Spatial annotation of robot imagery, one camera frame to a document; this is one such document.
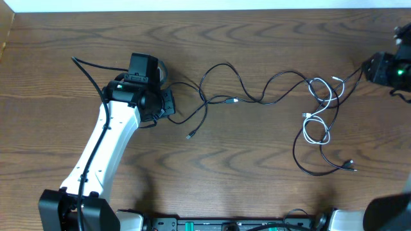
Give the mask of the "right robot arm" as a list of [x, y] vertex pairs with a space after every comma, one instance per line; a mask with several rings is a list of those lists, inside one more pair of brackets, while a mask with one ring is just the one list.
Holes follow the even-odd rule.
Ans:
[[[410, 24], [394, 29], [397, 51], [394, 54], [377, 52], [363, 62], [361, 70], [366, 80], [390, 87], [389, 94], [410, 100], [402, 95], [410, 92]], [[376, 198], [364, 211], [335, 209], [321, 214], [314, 222], [315, 230], [410, 230], [410, 191]]]

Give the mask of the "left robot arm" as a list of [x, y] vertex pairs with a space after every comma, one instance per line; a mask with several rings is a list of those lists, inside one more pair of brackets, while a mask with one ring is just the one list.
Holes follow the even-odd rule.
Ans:
[[132, 53], [128, 68], [107, 86], [96, 126], [87, 145], [59, 190], [46, 189], [39, 199], [44, 230], [150, 230], [139, 212], [113, 211], [112, 185], [125, 148], [141, 123], [145, 128], [175, 113], [170, 89], [162, 86], [168, 71], [158, 58]]

